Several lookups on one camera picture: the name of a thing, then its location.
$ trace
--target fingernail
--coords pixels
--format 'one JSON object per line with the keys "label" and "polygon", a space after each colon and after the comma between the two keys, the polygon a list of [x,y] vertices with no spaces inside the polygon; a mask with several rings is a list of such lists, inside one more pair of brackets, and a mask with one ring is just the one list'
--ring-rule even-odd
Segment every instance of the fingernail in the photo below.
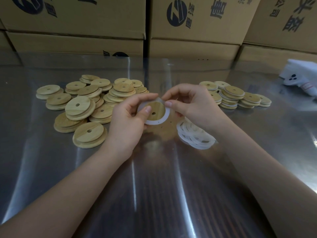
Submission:
{"label": "fingernail", "polygon": [[146,106],[146,108],[145,108],[145,112],[146,112],[146,113],[149,113],[149,112],[151,112],[151,109],[152,109],[152,107],[151,107],[151,106]]}
{"label": "fingernail", "polygon": [[167,101],[167,102],[165,102],[165,106],[170,108],[170,107],[172,107],[172,103]]}

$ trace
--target forearm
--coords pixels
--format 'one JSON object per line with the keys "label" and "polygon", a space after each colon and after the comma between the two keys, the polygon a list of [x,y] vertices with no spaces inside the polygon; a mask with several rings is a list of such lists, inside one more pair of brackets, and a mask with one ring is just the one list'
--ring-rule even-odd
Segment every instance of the forearm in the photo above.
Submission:
{"label": "forearm", "polygon": [[0,227],[0,237],[71,237],[113,173],[118,154],[102,147],[22,212]]}
{"label": "forearm", "polygon": [[224,147],[279,237],[312,237],[317,195],[265,152],[231,120],[212,134]]}

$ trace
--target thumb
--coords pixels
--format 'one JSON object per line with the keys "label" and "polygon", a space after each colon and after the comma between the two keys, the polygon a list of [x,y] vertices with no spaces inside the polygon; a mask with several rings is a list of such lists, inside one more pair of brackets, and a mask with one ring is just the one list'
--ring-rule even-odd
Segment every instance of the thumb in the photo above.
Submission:
{"label": "thumb", "polygon": [[188,109],[188,104],[180,102],[178,100],[168,100],[165,102],[165,106],[172,108],[173,110],[181,113],[182,115],[185,115]]}
{"label": "thumb", "polygon": [[140,110],[140,112],[136,114],[135,117],[141,119],[145,123],[150,115],[151,110],[151,106],[145,106],[143,109]]}

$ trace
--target right hand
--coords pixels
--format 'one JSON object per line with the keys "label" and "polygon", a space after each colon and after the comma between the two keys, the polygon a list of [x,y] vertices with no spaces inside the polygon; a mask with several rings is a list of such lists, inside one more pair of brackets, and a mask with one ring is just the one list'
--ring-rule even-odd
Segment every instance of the right hand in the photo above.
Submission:
{"label": "right hand", "polygon": [[228,119],[207,88],[201,85],[178,84],[168,90],[162,100],[166,107],[184,115],[206,132],[214,131],[221,122]]}

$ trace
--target silicone ring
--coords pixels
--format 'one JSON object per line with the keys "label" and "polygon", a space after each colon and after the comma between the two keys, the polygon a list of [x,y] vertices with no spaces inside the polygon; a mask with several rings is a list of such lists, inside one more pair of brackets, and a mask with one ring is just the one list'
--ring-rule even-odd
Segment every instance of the silicone ring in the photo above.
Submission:
{"label": "silicone ring", "polygon": [[[142,102],[138,107],[138,112],[140,112],[141,109],[143,109],[148,103],[152,103],[152,102],[160,102],[163,105],[165,104],[165,102],[163,100],[161,100],[160,98],[156,98],[155,100],[152,100],[152,101]],[[161,119],[159,119],[159,120],[146,120],[145,124],[158,125],[158,124],[164,123],[168,119],[169,115],[170,115],[170,108],[165,107],[165,114]]]}

